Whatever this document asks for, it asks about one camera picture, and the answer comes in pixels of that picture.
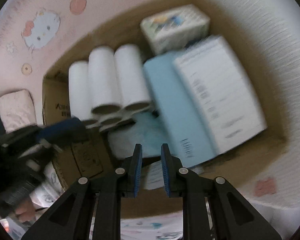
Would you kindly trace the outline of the person's left hand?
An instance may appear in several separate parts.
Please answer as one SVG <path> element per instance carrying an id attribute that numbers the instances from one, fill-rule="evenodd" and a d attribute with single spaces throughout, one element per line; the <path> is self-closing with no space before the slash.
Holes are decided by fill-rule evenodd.
<path id="1" fill-rule="evenodd" d="M 26 198 L 15 210 L 17 219 L 21 222 L 28 222 L 36 217 L 36 208 L 30 197 Z"/>

